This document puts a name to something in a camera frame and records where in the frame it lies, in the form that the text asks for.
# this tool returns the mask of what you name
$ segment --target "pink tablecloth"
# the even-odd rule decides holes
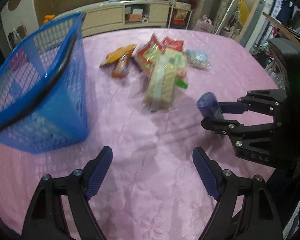
[[[154,114],[142,107],[146,78],[136,66],[123,80],[112,79],[112,69],[99,68],[107,53],[130,43],[145,44],[152,33],[159,40],[165,36],[184,40],[185,49],[208,52],[212,64],[208,71],[189,69],[189,88],[177,91],[170,111]],[[228,137],[222,140],[200,125],[196,101],[205,92],[214,92],[219,101],[235,101],[247,90],[275,88],[238,43],[174,29],[104,33],[85,38],[83,43],[90,135],[82,144],[41,155],[0,144],[0,216],[10,228],[21,232],[42,175],[67,176],[94,159],[105,145],[113,149],[114,159],[100,191],[89,203],[108,239],[196,240],[200,236],[215,201],[207,195],[192,163],[196,146],[237,176],[270,177],[272,168],[236,158]],[[226,118],[246,125],[272,121],[252,112]],[[69,229],[78,238],[66,198],[64,202]]]

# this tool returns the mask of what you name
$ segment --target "toilet paper roll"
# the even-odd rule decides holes
[[[148,22],[149,22],[149,18],[147,18],[147,17],[142,18],[142,23],[148,23]]]

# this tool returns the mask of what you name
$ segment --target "yellow fabric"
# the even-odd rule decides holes
[[[246,6],[246,4],[243,0],[239,1],[239,11],[240,11],[239,23],[242,26],[244,26],[246,20],[248,19],[250,11],[248,10],[248,7]]]

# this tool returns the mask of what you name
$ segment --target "blue plastic basket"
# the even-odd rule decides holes
[[[1,66],[0,143],[36,154],[86,139],[83,20],[46,23]]]

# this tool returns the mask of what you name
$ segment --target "basket handle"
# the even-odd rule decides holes
[[[34,111],[37,106],[41,104],[41,102],[46,98],[46,96],[51,92],[51,90],[54,88],[54,86],[57,84],[63,73],[66,71],[66,68],[69,65],[71,53],[75,44],[75,41],[77,39],[77,34],[74,33],[72,37],[70,38],[70,42],[68,45],[68,48],[66,50],[66,53],[64,54],[63,61],[57,68],[54,75],[51,77],[51,79],[47,82],[47,84],[42,88],[42,90],[34,96],[33,100],[27,104],[20,112],[18,112],[13,118],[3,122],[0,124],[0,132],[10,125],[13,125],[14,123],[20,121],[21,119],[27,117],[32,111]]]

